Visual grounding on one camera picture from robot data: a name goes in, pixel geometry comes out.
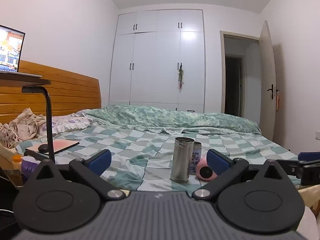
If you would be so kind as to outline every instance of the black metal pole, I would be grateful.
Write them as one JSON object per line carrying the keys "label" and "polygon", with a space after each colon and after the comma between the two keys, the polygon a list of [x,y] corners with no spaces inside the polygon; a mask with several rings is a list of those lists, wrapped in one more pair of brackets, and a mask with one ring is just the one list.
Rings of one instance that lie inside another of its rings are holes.
{"label": "black metal pole", "polygon": [[53,138],[52,138],[52,109],[51,109],[51,99],[48,91],[41,86],[35,87],[23,87],[22,93],[42,93],[45,97],[46,102],[46,115],[47,115],[47,143],[48,143],[48,151],[49,158],[55,163],[54,160],[54,151],[53,151]]}

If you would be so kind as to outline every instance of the pink camera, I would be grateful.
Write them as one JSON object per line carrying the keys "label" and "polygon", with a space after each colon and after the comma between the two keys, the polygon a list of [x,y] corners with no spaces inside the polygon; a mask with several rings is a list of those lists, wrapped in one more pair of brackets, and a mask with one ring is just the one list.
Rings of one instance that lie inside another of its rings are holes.
{"label": "pink camera", "polygon": [[217,174],[211,170],[207,164],[207,158],[204,157],[202,158],[197,167],[196,167],[196,173],[199,179],[204,180],[204,181],[210,181],[217,177]]}

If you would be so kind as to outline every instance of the pink tablet cover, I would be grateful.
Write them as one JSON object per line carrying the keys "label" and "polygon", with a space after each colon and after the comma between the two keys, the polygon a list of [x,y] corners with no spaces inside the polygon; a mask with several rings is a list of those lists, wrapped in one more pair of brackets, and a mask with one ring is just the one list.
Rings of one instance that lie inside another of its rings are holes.
{"label": "pink tablet cover", "polygon": [[[39,144],[33,145],[31,147],[28,147],[27,149],[31,150],[31,151],[39,152],[38,147],[42,144],[46,144],[46,143],[39,143]],[[60,152],[64,149],[67,149],[67,148],[74,146],[74,145],[77,145],[77,144],[79,144],[78,141],[55,139],[55,140],[53,140],[53,151],[54,151],[54,153],[57,153],[57,152]]]}

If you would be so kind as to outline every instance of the checkered bedsheet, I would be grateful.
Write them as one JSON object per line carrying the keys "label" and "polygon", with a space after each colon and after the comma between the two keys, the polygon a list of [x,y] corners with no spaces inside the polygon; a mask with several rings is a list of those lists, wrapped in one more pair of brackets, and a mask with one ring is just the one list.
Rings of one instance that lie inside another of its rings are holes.
{"label": "checkered bedsheet", "polygon": [[[266,159],[297,160],[295,154],[261,135],[184,133],[170,136],[103,125],[56,135],[55,138],[77,140],[80,143],[56,154],[55,159],[57,164],[68,164],[75,158],[89,159],[102,149],[109,149],[112,163],[101,177],[114,186],[127,190],[185,190],[191,193],[204,184],[195,175],[190,175],[189,182],[183,185],[170,180],[174,140],[181,136],[201,142],[202,157],[210,148],[214,148],[231,159],[241,157],[251,164],[263,164]],[[17,150],[23,154],[26,147],[39,142],[40,139],[22,142]],[[299,184],[298,179],[293,179],[293,182]]]}

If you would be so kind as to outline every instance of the laptop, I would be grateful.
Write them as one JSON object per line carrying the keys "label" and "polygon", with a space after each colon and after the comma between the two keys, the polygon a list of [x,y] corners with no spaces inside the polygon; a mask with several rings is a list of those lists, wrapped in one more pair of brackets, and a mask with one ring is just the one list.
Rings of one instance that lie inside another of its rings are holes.
{"label": "laptop", "polygon": [[0,25],[0,74],[13,74],[42,78],[42,76],[20,73],[19,63],[25,33]]}

